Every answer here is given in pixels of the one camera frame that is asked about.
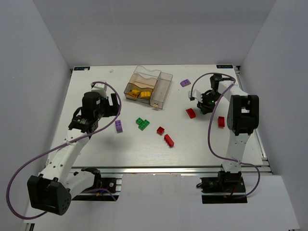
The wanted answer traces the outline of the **red curved lego brick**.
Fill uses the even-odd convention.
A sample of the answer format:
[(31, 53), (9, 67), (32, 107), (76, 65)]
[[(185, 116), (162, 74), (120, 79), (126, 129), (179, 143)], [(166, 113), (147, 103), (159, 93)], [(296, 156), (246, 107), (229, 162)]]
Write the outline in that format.
[(186, 109), (186, 112), (190, 119), (196, 118), (196, 113), (192, 108)]

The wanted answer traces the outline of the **yellow upside-down lego brick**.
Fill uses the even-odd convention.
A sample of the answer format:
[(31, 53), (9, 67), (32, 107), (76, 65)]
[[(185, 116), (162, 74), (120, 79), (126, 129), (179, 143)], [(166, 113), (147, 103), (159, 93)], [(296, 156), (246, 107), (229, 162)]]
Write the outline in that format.
[(129, 99), (136, 99), (138, 96), (135, 95), (135, 94), (133, 94), (132, 92), (128, 92), (128, 93), (127, 93), (127, 97), (128, 97)]

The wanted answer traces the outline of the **yellow rounded lego brick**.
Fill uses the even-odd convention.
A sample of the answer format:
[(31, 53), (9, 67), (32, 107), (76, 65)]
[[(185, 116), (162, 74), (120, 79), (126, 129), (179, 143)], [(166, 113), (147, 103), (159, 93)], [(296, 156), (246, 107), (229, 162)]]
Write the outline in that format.
[(141, 99), (146, 99), (146, 100), (149, 100), (151, 97), (151, 92), (150, 91), (142, 91), (140, 93), (140, 98)]

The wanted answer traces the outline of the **green 2x2 lego brick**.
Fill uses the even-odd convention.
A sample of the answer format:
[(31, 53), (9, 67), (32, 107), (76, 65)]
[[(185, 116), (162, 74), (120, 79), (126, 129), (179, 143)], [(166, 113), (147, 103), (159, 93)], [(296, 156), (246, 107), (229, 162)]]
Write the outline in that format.
[(137, 120), (136, 120), (136, 124), (137, 125), (140, 125), (142, 124), (144, 121), (139, 117)]

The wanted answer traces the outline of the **green 2x4 lego brick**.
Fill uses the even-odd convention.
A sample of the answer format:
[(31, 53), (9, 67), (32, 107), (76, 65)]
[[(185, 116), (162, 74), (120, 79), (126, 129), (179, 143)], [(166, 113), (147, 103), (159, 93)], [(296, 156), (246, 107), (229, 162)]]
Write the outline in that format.
[(150, 122), (148, 120), (141, 120), (141, 122), (139, 123), (138, 128), (141, 131), (143, 131), (149, 124), (150, 124)]

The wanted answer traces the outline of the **red 2x2 lego brick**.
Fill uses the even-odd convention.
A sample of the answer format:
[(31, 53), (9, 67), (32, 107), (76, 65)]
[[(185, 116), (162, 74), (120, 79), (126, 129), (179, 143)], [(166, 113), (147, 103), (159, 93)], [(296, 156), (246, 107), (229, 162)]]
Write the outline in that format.
[(165, 132), (165, 129), (163, 127), (159, 127), (156, 131), (159, 135), (162, 135)]

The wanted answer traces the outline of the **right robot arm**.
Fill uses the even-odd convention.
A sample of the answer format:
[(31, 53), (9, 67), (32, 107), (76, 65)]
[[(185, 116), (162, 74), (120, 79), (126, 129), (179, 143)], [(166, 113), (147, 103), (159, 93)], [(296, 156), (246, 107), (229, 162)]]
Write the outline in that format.
[[(202, 114), (211, 114), (207, 135), (211, 153), (223, 160), (222, 169), (224, 172), (237, 174), (241, 172), (241, 166), (244, 165), (242, 159), (246, 144), (259, 125), (259, 97), (241, 90), (236, 85), (236, 79), (232, 76), (223, 73), (206, 73), (201, 77), (207, 75), (210, 75), (211, 89), (204, 93), (191, 89), (190, 99), (197, 99), (197, 107)], [(216, 154), (210, 144), (214, 113), (222, 98), (229, 102), (227, 127), (230, 136), (225, 157)]]

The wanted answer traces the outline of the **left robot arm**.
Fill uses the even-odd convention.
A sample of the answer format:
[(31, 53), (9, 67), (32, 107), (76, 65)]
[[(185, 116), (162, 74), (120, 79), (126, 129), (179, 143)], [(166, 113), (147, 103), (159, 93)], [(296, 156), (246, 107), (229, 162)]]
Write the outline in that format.
[(113, 92), (107, 96), (109, 87), (104, 81), (92, 82), (91, 90), (83, 95), (82, 106), (73, 114), (64, 143), (56, 148), (53, 159), (39, 175), (27, 181), (33, 208), (61, 216), (77, 195), (102, 186), (101, 173), (96, 168), (84, 167), (72, 177), (69, 172), (91, 137), (101, 131), (100, 119), (117, 118), (120, 114), (119, 95)]

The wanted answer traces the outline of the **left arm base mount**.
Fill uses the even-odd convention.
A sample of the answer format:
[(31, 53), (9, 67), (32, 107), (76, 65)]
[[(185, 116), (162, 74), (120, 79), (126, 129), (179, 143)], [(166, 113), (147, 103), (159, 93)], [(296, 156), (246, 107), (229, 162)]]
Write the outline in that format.
[(121, 191), (122, 177), (102, 175), (100, 170), (85, 167), (67, 179), (66, 189), (72, 201), (116, 201)]

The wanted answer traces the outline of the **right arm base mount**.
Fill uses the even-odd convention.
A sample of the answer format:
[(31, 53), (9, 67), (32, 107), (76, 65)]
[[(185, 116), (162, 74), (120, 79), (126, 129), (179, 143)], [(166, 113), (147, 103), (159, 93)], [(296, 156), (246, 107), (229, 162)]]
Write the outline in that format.
[(216, 177), (200, 178), (196, 188), (201, 189), (203, 204), (246, 204), (246, 188), (242, 173), (223, 170)]

